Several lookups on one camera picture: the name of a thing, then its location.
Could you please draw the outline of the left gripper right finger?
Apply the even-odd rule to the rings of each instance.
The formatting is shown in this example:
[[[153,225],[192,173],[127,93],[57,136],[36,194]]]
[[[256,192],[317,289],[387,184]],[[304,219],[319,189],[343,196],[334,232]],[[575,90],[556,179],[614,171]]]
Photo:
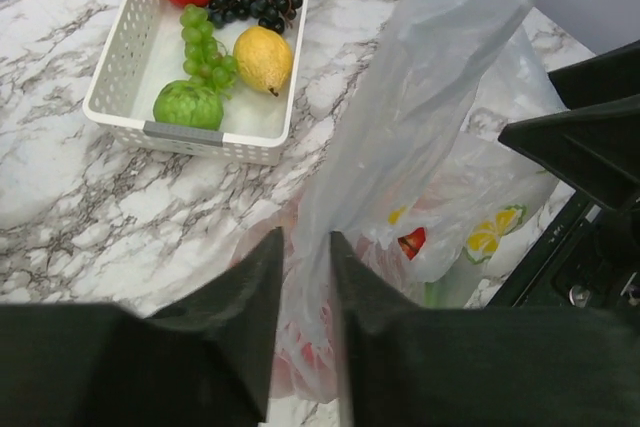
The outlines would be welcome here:
[[[635,426],[639,316],[426,309],[330,236],[343,426]]]

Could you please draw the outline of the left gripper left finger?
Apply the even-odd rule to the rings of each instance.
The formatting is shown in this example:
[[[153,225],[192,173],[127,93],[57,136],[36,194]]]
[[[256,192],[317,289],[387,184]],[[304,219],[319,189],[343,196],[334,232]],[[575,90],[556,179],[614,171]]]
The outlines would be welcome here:
[[[255,426],[267,415],[284,261],[271,230],[149,317],[116,304],[1,309],[5,426]]]

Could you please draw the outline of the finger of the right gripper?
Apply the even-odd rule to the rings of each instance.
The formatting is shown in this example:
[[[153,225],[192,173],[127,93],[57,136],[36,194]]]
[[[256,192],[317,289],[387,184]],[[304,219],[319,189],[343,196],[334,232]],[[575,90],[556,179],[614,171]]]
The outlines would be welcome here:
[[[548,74],[569,110],[639,94],[640,41]]]

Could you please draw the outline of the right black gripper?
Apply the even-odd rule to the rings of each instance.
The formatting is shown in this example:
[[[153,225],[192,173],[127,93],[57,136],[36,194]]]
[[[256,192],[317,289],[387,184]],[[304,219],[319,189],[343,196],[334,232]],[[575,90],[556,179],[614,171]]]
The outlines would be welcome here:
[[[574,194],[492,297],[492,305],[637,312],[639,98],[512,123],[499,142],[598,206]]]

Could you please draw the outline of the clear plastic bag of fruits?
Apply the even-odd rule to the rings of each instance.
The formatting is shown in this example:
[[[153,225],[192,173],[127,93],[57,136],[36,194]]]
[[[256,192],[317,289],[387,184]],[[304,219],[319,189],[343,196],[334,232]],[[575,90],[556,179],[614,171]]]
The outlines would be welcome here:
[[[523,28],[535,0],[401,0],[324,159],[240,238],[243,257],[284,232],[271,394],[336,396],[329,235],[427,306],[464,305],[501,240],[557,178],[499,143],[503,128],[563,110]]]

